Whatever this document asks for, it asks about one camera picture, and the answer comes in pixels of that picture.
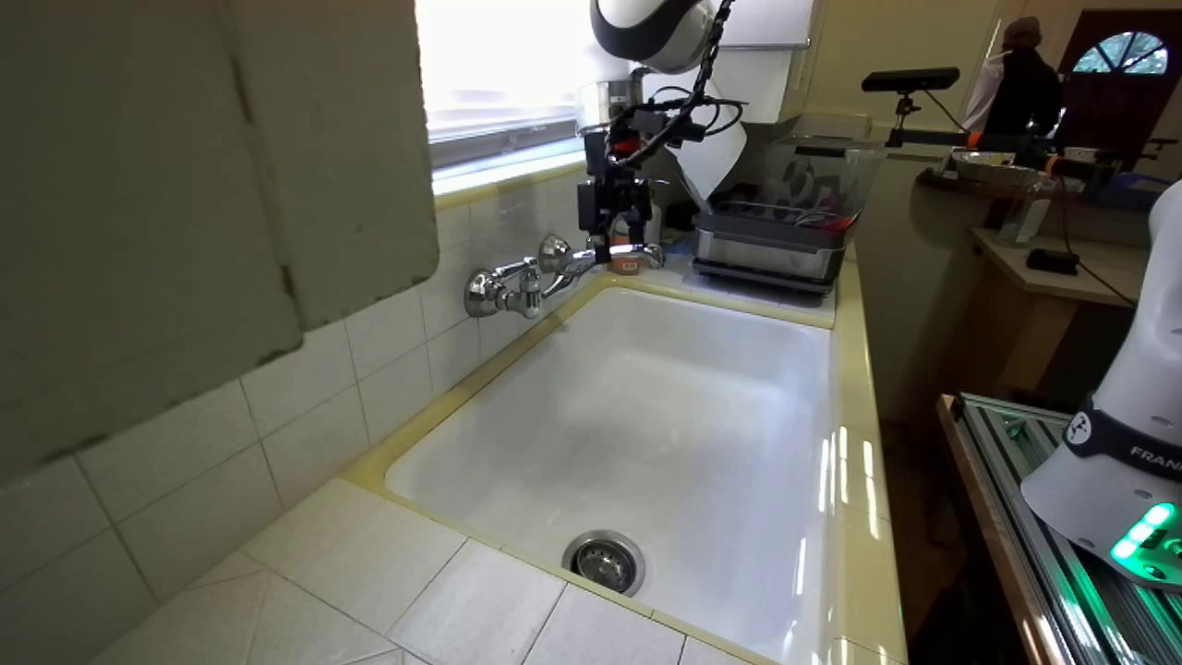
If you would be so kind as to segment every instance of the wall cabinet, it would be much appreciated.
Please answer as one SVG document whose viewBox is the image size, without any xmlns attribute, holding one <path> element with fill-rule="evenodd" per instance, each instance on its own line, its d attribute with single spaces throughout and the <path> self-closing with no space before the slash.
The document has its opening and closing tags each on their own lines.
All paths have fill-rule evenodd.
<svg viewBox="0 0 1182 665">
<path fill-rule="evenodd" d="M 415 7 L 244 7 L 0 5 L 0 484 L 434 272 Z"/>
</svg>

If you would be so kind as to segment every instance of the faucet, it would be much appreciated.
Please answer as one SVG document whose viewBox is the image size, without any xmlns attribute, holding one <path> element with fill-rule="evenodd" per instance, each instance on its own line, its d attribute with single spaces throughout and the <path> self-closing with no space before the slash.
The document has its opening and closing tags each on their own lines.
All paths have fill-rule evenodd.
<svg viewBox="0 0 1182 665">
<path fill-rule="evenodd" d="M 610 264 L 610 259 L 659 264 L 660 256 L 649 244 L 568 246 L 562 235 L 543 235 L 536 256 L 520 256 L 517 264 L 478 270 L 467 286 L 467 310 L 469 319 L 492 319 L 499 310 L 541 319 L 550 297 L 575 286 L 583 272 L 593 272 L 599 264 Z"/>
</svg>

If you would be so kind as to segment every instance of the tiled backsplash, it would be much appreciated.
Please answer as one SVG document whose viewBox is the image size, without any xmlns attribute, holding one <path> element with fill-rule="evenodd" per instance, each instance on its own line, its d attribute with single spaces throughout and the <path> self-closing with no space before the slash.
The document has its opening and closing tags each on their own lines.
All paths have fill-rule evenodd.
<svg viewBox="0 0 1182 665">
<path fill-rule="evenodd" d="M 0 660 L 85 660 L 530 329 L 472 266 L 575 241 L 575 174 L 440 211 L 440 270 L 232 383 L 0 488 Z"/>
</svg>

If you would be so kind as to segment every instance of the drain strainer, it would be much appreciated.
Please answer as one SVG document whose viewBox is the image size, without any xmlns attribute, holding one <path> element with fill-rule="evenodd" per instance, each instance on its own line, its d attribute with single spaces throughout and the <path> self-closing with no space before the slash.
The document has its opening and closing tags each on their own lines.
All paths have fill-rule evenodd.
<svg viewBox="0 0 1182 665">
<path fill-rule="evenodd" d="M 562 568 L 586 575 L 618 594 L 636 594 L 642 585 L 642 553 L 621 533 L 583 533 L 575 537 L 566 553 Z"/>
</svg>

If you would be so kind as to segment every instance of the workbench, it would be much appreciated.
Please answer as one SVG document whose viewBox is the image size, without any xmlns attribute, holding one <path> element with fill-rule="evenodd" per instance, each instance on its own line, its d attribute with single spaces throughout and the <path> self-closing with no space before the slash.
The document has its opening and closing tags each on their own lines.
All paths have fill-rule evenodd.
<svg viewBox="0 0 1182 665">
<path fill-rule="evenodd" d="M 1079 272 L 1031 270 L 1033 246 L 1065 251 L 1059 235 L 1012 244 L 999 230 L 971 230 L 984 278 L 964 310 L 946 383 L 988 397 L 1040 390 L 1084 305 L 1132 310 L 1143 292 L 1150 246 L 1074 241 Z"/>
<path fill-rule="evenodd" d="M 1027 660 L 1182 660 L 1182 599 L 1074 552 L 1019 494 L 1068 415 L 942 397 L 940 422 Z"/>
</svg>

